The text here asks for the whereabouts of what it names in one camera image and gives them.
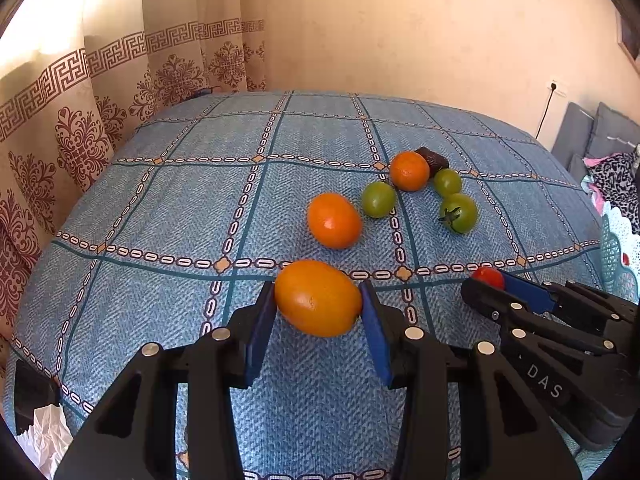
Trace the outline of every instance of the gray couch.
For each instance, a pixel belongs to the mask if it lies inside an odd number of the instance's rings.
[[[582,159],[634,150],[640,144],[640,126],[600,103],[595,117],[569,103],[551,153],[580,182],[587,171]]]

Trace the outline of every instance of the green tomato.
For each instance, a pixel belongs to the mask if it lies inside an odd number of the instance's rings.
[[[456,170],[445,168],[433,177],[433,187],[441,197],[459,193],[462,189],[462,179]]]
[[[442,201],[438,220],[455,233],[468,233],[478,221],[478,207],[469,195],[454,193]]]
[[[396,191],[385,182],[372,182],[362,192],[362,209],[367,216],[382,218],[396,204]]]

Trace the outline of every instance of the pink fabric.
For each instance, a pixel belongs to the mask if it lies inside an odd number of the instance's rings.
[[[596,211],[600,216],[602,216],[602,209],[604,208],[604,197],[600,190],[595,187],[594,184],[587,184],[587,187],[593,191],[591,195],[591,201],[593,202],[593,206],[596,208]]]
[[[603,160],[607,160],[610,156],[614,155],[619,155],[619,153],[611,153],[611,155],[603,156],[602,158],[585,157],[582,161],[587,168],[593,168],[596,164],[600,164]]]

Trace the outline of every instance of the crumpled white tissue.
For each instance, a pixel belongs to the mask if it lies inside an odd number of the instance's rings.
[[[40,472],[53,480],[73,437],[62,408],[50,404],[33,410],[33,426],[15,439]]]

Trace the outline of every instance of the blue gripper pad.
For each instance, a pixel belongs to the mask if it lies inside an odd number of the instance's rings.
[[[261,290],[255,303],[260,308],[259,314],[251,333],[251,339],[246,347],[244,380],[248,386],[253,384],[255,378],[260,375],[264,355],[267,351],[273,321],[276,317],[276,301],[273,295],[273,283]]]
[[[525,301],[533,313],[553,312],[556,302],[551,298],[546,288],[508,272],[502,270],[500,272],[504,276],[504,290]]]
[[[362,324],[367,337],[369,353],[373,359],[373,365],[376,368],[378,377],[385,386],[390,386],[392,377],[389,347],[382,332],[378,313],[374,307],[375,304],[379,305],[378,298],[375,296],[375,292],[373,296],[369,293],[364,283],[360,284],[359,289],[362,294]]]

